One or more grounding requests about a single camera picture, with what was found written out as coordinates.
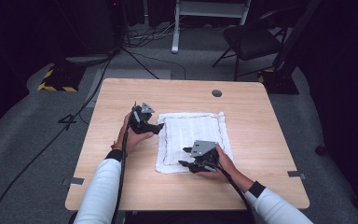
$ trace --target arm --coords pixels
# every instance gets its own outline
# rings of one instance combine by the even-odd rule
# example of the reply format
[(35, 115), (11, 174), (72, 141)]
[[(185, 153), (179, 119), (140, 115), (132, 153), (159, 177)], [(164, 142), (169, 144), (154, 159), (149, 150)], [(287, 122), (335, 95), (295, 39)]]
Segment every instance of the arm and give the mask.
[[(118, 187), (121, 175), (122, 142), (130, 114), (124, 119), (117, 141), (105, 160), (99, 165), (89, 187), (83, 197), (75, 223), (112, 223), (115, 213)], [(153, 133), (136, 134), (128, 130), (126, 152), (129, 155), (143, 140), (153, 136)]]
[[(245, 198), (255, 208), (255, 211), (269, 223), (312, 223), (304, 214), (293, 207), (289, 202), (278, 194), (272, 192), (258, 182), (254, 182), (242, 174), (232, 163), (231, 159), (220, 147), (216, 148), (219, 153), (219, 162), (225, 169)], [(220, 172), (199, 172), (199, 176), (227, 182), (227, 178)]]

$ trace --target metal bracket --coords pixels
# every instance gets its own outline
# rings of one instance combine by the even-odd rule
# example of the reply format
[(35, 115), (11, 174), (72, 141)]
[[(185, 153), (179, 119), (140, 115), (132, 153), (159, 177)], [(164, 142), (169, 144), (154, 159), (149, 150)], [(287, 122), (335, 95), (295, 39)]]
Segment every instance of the metal bracket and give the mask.
[(190, 157), (200, 157), (218, 145), (217, 142), (196, 140), (190, 151)]
[(71, 185), (83, 185), (84, 178), (70, 177), (64, 178), (62, 181), (62, 185), (70, 187)]
[(301, 174), (299, 171), (288, 171), (287, 174), (289, 177), (300, 177), (301, 179), (308, 179), (304, 174)]
[(147, 105), (145, 102), (142, 103), (142, 113), (154, 113), (154, 109), (152, 109), (152, 107), (150, 107), (149, 105)]

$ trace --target cable on floor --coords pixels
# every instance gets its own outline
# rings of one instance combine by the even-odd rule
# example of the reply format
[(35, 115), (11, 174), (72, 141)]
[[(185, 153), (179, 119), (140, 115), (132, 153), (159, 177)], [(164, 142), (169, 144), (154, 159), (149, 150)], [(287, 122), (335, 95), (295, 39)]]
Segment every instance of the cable on floor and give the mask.
[(79, 117), (80, 117), (80, 119), (81, 119), (85, 124), (90, 125), (88, 122), (86, 122), (86, 121), (83, 119), (83, 117), (81, 117), (81, 112), (79, 113)]
[(167, 32), (167, 31), (170, 31), (170, 30), (174, 30), (174, 25), (175, 25), (175, 22), (170, 24), (166, 28), (160, 28), (159, 30), (162, 30), (162, 31), (156, 31), (157, 28), (155, 28), (154, 32), (152, 32), (151, 34), (147, 34), (147, 32), (150, 29), (147, 29), (146, 32), (144, 32), (142, 35), (139, 35), (137, 33), (137, 31), (129, 31), (129, 35), (131, 36), (130, 40), (139, 39), (138, 44), (126, 43), (125, 38), (124, 38), (123, 46), (125, 46), (127, 48), (144, 47), (144, 46), (146, 46), (147, 44), (149, 44), (150, 42), (152, 42), (154, 40), (160, 40), (160, 39), (163, 39), (163, 38), (167, 37), (168, 35), (173, 35), (173, 33), (168, 33), (168, 34), (164, 34), (164, 33)]
[(152, 71), (150, 71), (148, 68), (146, 68), (141, 62), (139, 62), (139, 60), (132, 55), (132, 53), (130, 53), (129, 51), (127, 51), (126, 49), (124, 49), (124, 47), (121, 47), (124, 51), (126, 51), (128, 54), (130, 54), (130, 56), (138, 63), (140, 64), (148, 73), (150, 73), (153, 77), (155, 77), (156, 79), (159, 79), (159, 77), (157, 77), (154, 73), (152, 73)]
[(106, 72), (107, 66), (110, 64), (110, 62), (112, 61), (112, 59), (116, 56), (117, 54), (117, 50), (114, 50), (114, 52), (112, 53), (111, 57), (109, 58), (108, 62), (105, 64), (105, 67), (103, 69), (103, 73), (101, 75), (101, 78), (97, 84), (97, 87), (95, 88), (95, 90), (93, 91), (93, 93), (91, 94), (91, 96), (86, 100), (86, 102), (80, 107), (80, 109), (75, 113), (74, 116), (71, 117), (71, 119), (68, 121), (68, 123), (45, 145), (45, 147), (43, 147), (42, 150), (39, 151), (39, 153), (36, 154), (36, 156), (34, 156), (33, 159), (31, 159), (30, 162), (28, 162), (28, 164), (16, 175), (16, 177), (10, 182), (10, 184), (7, 186), (7, 188), (5, 189), (5, 191), (2, 193), (1, 197), (0, 197), (0, 204), (3, 201), (3, 199), (5, 198), (5, 196), (7, 195), (8, 191), (11, 189), (11, 187), (14, 185), (14, 183), (16, 183), (16, 181), (21, 177), (21, 175), (34, 163), (34, 161), (36, 161), (37, 158), (39, 158), (40, 155), (42, 155), (50, 146), (51, 144), (53, 144), (53, 142), (63, 133), (63, 131), (72, 123), (72, 121), (80, 114), (80, 112), (87, 106), (87, 104), (91, 101), (92, 97), (96, 94), (97, 90), (99, 89), (99, 87), (101, 86), (102, 82), (103, 82), (103, 77), (104, 74)]
[(181, 64), (179, 64), (179, 63), (173, 63), (173, 62), (168, 62), (168, 61), (160, 60), (160, 59), (157, 59), (157, 58), (147, 57), (147, 56), (144, 56), (143, 54), (140, 54), (140, 53), (131, 52), (131, 54), (133, 54), (133, 55), (139, 55), (139, 56), (144, 57), (144, 58), (146, 58), (146, 59), (156, 60), (156, 61), (162, 62), (162, 63), (172, 63), (172, 64), (176, 64), (176, 65), (180, 66), (180, 67), (183, 69), (183, 71), (184, 71), (184, 76), (185, 76), (185, 80), (186, 80), (186, 69), (185, 69)]

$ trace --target white towel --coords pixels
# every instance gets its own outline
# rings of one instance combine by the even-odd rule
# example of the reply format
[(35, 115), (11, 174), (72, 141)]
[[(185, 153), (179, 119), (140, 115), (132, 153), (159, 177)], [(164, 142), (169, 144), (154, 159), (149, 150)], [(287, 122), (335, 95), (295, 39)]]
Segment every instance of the white towel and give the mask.
[(158, 123), (164, 123), (158, 134), (156, 170), (163, 174), (189, 172), (178, 161), (193, 162), (184, 147), (193, 147), (196, 140), (219, 143), (233, 160), (228, 140), (225, 115), (213, 113), (168, 113), (158, 115)]

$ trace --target hand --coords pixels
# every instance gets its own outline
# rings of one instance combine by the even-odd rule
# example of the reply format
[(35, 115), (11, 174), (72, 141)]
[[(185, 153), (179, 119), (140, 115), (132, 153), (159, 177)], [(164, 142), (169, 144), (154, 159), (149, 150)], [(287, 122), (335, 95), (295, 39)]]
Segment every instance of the hand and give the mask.
[[(121, 126), (120, 133), (118, 134), (117, 141), (115, 142), (115, 147), (122, 148), (123, 147), (123, 138), (124, 133), (126, 132), (127, 123), (129, 122), (131, 113), (124, 118), (123, 126)], [(153, 133), (140, 133), (136, 134), (132, 128), (128, 130), (128, 137), (127, 137), (127, 145), (126, 145), (126, 153), (129, 155), (135, 147), (145, 139), (151, 138), (154, 134)]]
[[(232, 160), (228, 155), (226, 155), (226, 153), (223, 152), (220, 146), (217, 146), (216, 150), (217, 153), (219, 153), (219, 166), (230, 174), (232, 180), (237, 184), (242, 192), (246, 192), (254, 184), (254, 181), (237, 170)], [(228, 179), (220, 170), (217, 170), (216, 172), (198, 172), (197, 175), (208, 179), (228, 182)]]
[[(232, 160), (229, 158), (228, 155), (222, 150), (220, 146), (216, 147), (216, 151), (219, 154), (219, 167), (223, 168), (225, 171), (227, 171), (230, 175), (233, 175), (235, 173), (238, 173), (239, 171), (235, 167)], [(208, 178), (208, 179), (215, 179), (220, 180), (222, 182), (228, 182), (225, 175), (220, 170), (217, 170), (216, 172), (198, 172), (196, 175)]]

